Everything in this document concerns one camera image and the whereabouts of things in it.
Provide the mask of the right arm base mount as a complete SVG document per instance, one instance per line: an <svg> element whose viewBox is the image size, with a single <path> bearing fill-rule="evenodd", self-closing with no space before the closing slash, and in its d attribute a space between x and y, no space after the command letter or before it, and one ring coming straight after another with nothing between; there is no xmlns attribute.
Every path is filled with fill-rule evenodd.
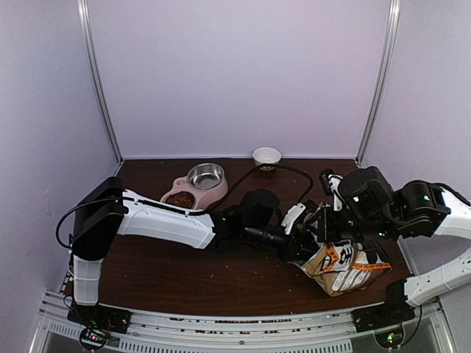
<svg viewBox="0 0 471 353"><path fill-rule="evenodd" d="M404 322L415 318L415 310L408 304L382 303L351 312L355 330L373 332L377 345L389 351L400 349L406 342Z"/></svg>

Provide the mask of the pet food bag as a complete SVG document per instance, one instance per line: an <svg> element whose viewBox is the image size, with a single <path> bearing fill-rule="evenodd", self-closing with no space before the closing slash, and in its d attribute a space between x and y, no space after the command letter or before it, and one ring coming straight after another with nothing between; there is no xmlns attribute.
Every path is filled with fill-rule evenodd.
<svg viewBox="0 0 471 353"><path fill-rule="evenodd" d="M305 262L288 263L300 268L331 297L364 290L392 268L389 256L376 240L356 240L348 234L338 242L319 242L317 219L325 207L330 206L313 204L312 213L305 219L305 230L294 235L313 239L313 256Z"/></svg>

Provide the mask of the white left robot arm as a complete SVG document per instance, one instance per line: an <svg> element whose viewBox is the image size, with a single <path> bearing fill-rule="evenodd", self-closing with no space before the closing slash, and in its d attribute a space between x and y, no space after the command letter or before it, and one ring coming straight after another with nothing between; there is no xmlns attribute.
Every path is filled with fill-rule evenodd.
<svg viewBox="0 0 471 353"><path fill-rule="evenodd" d="M287 259L298 253L290 246L297 235L295 223L306 205L295 204L277 226L272 226L270 221L278 206L276 195L257 189L222 213L189 210L127 190L118 177L107 178L74 209L71 258L78 316L91 327L106 319L105 309L98 305L99 280L115 236L137 235L215 252L251 246Z"/></svg>

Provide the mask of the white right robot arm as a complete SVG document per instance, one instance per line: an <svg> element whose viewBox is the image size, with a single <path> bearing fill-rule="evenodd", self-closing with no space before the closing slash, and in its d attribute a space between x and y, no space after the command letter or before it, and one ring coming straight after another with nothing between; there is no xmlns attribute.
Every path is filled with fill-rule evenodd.
<svg viewBox="0 0 471 353"><path fill-rule="evenodd" d="M320 179L334 203L320 205L307 228L329 249L344 243L357 248L347 270L337 268L344 259L340 251L327 266L326 272L338 274L333 285L335 292L359 288L375 272L390 268L379 257L366 256L366 242L375 237L470 238L470 200L444 183L416 179L394 190L374 166L345 176L326 171Z"/></svg>

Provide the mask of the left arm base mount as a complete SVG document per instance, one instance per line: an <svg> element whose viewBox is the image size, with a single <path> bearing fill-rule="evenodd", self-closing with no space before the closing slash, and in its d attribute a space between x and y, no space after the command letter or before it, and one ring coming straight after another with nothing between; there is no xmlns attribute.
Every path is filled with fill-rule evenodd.
<svg viewBox="0 0 471 353"><path fill-rule="evenodd" d="M79 333L80 345L88 351L103 349L118 338L114 334L126 334L132 313L103 305L81 306L72 304L67 319L83 326Z"/></svg>

